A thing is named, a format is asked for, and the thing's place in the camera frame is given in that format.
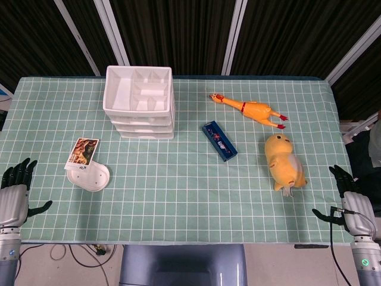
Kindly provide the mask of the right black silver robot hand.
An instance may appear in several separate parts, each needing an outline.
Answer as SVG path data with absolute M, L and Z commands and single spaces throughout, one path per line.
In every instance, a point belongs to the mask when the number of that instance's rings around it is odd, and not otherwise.
M 380 238 L 380 173 L 371 173 L 354 179 L 338 165 L 330 166 L 336 180 L 341 207 L 332 207 L 333 212 L 341 212 L 339 217 L 324 215 L 317 209 L 312 212 L 320 220 L 343 226 L 352 236 Z

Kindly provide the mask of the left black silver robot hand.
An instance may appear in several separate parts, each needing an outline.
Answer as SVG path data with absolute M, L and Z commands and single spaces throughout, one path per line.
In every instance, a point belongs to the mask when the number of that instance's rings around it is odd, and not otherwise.
M 29 192 L 37 161 L 29 158 L 9 167 L 1 179 L 1 229 L 21 227 L 28 218 L 46 212 L 52 205 L 47 201 L 41 207 L 29 207 Z

